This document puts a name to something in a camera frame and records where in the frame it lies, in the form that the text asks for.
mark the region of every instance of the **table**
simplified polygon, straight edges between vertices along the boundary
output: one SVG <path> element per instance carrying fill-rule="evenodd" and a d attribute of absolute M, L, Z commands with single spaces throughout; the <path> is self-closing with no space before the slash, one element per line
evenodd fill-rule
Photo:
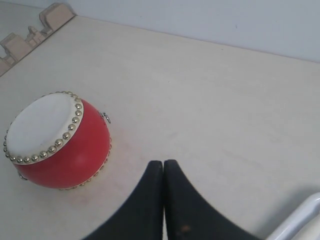
<path fill-rule="evenodd" d="M 0 78 L 0 136 L 40 96 L 73 91 L 110 116 L 109 162 L 57 191 L 21 181 L 0 156 L 0 238 L 83 238 L 166 159 L 266 238 L 320 192 L 319 76 L 318 63 L 75 17 Z"/>

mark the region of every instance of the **black plastic part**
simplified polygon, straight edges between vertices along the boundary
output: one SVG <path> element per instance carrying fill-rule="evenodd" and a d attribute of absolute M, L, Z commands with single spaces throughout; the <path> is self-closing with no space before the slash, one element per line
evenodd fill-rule
<path fill-rule="evenodd" d="M 122 207 L 84 240 L 162 240 L 162 182 L 162 162 L 149 162 Z"/>
<path fill-rule="evenodd" d="M 176 160 L 164 162 L 163 181 L 169 240 L 258 240 L 208 204 Z"/>

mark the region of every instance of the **drum body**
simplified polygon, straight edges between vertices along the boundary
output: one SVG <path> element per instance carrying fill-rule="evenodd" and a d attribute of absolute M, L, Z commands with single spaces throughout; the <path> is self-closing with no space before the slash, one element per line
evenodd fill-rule
<path fill-rule="evenodd" d="M 6 157 L 23 178 L 56 189 L 89 182 L 104 167 L 110 149 L 101 113 L 65 91 L 43 96 L 25 108 L 4 142 Z"/>

